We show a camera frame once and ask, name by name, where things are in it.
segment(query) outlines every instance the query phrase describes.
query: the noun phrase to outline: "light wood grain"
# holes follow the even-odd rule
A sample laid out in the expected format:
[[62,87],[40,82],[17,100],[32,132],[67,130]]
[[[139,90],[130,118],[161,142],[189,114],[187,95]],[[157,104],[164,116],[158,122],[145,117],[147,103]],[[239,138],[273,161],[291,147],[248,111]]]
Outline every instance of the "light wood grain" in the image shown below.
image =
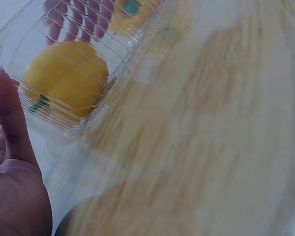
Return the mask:
[[58,235],[295,233],[295,0],[192,8],[57,160]]

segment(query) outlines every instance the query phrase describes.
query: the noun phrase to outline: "clear plastic clamshell container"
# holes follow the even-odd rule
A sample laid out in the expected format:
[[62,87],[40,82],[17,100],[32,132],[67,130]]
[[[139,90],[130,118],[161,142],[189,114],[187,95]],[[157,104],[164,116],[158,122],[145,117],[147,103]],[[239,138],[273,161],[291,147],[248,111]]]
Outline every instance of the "clear plastic clamshell container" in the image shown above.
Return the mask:
[[175,0],[32,0],[0,31],[0,64],[28,121],[64,133],[96,118]]

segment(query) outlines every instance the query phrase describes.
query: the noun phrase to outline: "hand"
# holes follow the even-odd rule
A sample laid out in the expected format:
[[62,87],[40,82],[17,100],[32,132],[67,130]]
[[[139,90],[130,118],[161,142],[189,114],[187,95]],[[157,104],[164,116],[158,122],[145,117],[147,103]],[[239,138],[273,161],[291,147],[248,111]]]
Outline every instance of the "hand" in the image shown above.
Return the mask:
[[0,69],[0,236],[51,232],[51,206],[17,88]]
[[114,11],[115,0],[46,0],[45,11],[48,12],[46,24],[50,27],[49,44],[58,41],[63,28],[64,16],[68,7],[72,9],[68,33],[65,41],[72,41],[78,37],[79,27],[82,28],[81,38],[89,42],[91,35],[98,40],[104,36]]

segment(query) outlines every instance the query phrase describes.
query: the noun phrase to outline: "bell pepper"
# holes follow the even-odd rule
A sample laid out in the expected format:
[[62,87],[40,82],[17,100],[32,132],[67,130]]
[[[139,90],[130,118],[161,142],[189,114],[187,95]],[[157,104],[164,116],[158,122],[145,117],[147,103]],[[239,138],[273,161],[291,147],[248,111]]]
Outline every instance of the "bell pepper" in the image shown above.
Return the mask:
[[106,62],[83,41],[61,42],[38,54],[22,73],[31,112],[50,110],[70,121],[88,115],[108,78]]
[[135,33],[161,0],[116,0],[109,28],[121,36]]

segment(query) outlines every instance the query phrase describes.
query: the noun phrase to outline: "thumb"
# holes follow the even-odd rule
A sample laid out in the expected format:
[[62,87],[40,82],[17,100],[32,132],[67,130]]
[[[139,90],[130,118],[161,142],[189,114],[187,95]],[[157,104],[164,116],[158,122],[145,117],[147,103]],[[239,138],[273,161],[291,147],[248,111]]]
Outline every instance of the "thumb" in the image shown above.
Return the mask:
[[0,69],[0,119],[8,158],[38,166],[17,89],[3,68]]

